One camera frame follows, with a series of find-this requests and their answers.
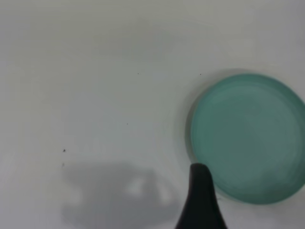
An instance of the teal petri dish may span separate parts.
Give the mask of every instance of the teal petri dish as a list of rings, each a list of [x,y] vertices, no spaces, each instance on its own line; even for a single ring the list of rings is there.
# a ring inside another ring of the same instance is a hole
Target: teal petri dish
[[[305,105],[280,81],[245,73],[200,98],[191,125],[193,153],[217,189],[251,204],[271,204],[305,183]]]

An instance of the white background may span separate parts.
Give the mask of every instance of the white background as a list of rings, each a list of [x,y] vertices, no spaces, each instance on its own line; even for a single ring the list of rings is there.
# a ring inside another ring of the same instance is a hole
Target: white background
[[[0,227],[174,228],[192,103],[236,68],[305,98],[304,12],[303,0],[2,0]],[[219,204],[231,229],[305,225],[302,191]]]

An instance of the white surface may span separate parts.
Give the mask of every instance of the white surface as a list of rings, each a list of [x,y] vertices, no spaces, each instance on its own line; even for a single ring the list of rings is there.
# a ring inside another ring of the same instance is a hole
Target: white surface
[[[1,228],[174,228],[192,102],[233,68],[305,98],[304,11],[302,0],[2,0]],[[220,206],[231,229],[305,224],[305,192]]]

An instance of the black object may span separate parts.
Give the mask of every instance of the black object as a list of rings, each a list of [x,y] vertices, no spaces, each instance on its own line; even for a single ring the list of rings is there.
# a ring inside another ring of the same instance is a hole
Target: black object
[[[176,229],[227,229],[207,166],[192,164],[189,193]]]

